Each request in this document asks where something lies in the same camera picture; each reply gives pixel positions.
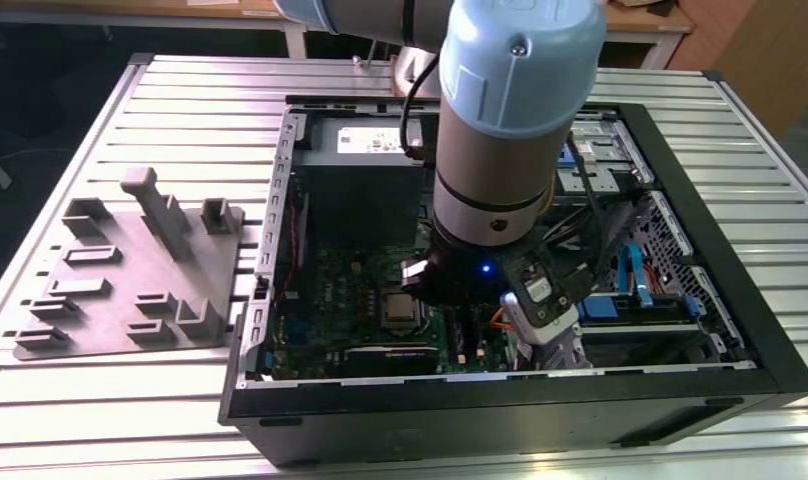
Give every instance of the metal chassis frame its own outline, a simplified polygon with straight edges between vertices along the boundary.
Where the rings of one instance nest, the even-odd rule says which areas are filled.
[[[302,103],[322,103],[322,99],[316,100],[318,102],[303,98]],[[326,103],[346,105],[362,102],[386,103],[395,108],[400,99],[355,97],[326,99]],[[491,407],[514,408],[522,405],[546,407],[583,402],[602,403],[605,411],[609,411],[610,402],[618,405],[618,402],[639,399],[669,402],[690,398],[706,398],[707,405],[727,405],[718,414],[683,425],[663,438],[653,442],[627,441],[619,446],[667,444],[749,410],[781,406],[808,395],[807,366],[730,247],[647,109],[634,104],[590,103],[587,106],[618,110],[630,127],[634,140],[647,159],[649,167],[659,179],[702,264],[715,281],[749,344],[754,347],[759,368],[605,377],[539,376],[518,382],[342,386],[336,388],[335,394],[330,391],[320,400],[319,396],[307,395],[300,388],[252,389],[243,384],[236,389],[236,382],[240,381],[238,362],[242,346],[240,342],[235,342],[228,364],[220,422],[238,426],[251,441],[259,433],[259,422],[267,426],[294,427],[303,423],[304,416],[327,416],[334,412],[340,415],[435,411],[442,415],[444,409],[478,408],[485,415]],[[278,158],[278,160],[291,162],[288,158]],[[243,328],[244,325],[239,324],[236,329],[242,331]]]

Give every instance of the black cable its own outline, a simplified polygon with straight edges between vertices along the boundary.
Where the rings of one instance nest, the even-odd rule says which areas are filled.
[[[585,158],[579,153],[579,149],[577,148],[577,143],[574,142],[573,134],[570,142],[567,142],[571,150],[571,154],[574,155],[574,161],[577,162],[577,168],[579,169],[579,176],[582,177],[582,185],[586,188],[586,195],[589,196],[589,203],[591,204],[591,211],[594,212],[594,218],[597,220],[597,227],[599,229],[599,245],[597,248],[598,256],[597,263],[594,266],[594,275],[598,275],[601,269],[603,268],[603,264],[606,262],[606,258],[603,258],[606,247],[609,244],[607,241],[607,229],[606,229],[606,217],[603,216],[603,209],[601,207],[601,202],[597,198],[597,193],[594,193],[594,186],[591,185],[591,178],[589,178],[589,170],[586,168]]]
[[[410,92],[407,93],[407,98],[404,99],[404,110],[402,111],[402,125],[399,126],[399,140],[402,142],[402,148],[404,149],[404,155],[414,160],[424,160],[423,151],[418,147],[411,147],[410,141],[407,139],[407,122],[410,121],[410,109],[414,106],[414,98],[416,98],[416,94],[419,93],[419,89],[422,88],[422,84],[426,83],[428,77],[431,76],[431,72],[436,69],[436,66],[440,63],[440,52],[438,52],[436,57],[428,63],[428,66],[419,74],[414,85],[410,87]]]

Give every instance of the aluminum worktable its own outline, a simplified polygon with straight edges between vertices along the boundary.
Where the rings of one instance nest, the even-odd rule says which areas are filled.
[[[116,181],[158,169],[180,201],[226,197],[248,215],[232,321],[252,269],[284,96],[387,96],[391,69],[351,61],[138,56],[0,282],[0,478],[283,474],[218,424],[227,348],[23,363],[15,330],[68,238],[74,196],[136,208]],[[808,182],[729,86],[695,72],[603,70],[594,101],[647,105],[808,364]],[[738,417],[667,447],[338,466],[415,477],[808,478],[808,398]]]

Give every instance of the robotic arm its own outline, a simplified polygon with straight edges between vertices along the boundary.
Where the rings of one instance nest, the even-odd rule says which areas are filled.
[[[506,276],[525,274],[531,265],[506,260],[550,206],[559,152],[594,86],[599,1],[278,0],[278,7],[334,34],[442,51],[435,235],[427,258],[404,265],[406,288],[428,303],[454,303],[479,289],[466,279],[491,264]],[[575,299],[537,262],[546,276],[523,284],[539,290],[503,303],[526,304],[525,315],[551,323]]]

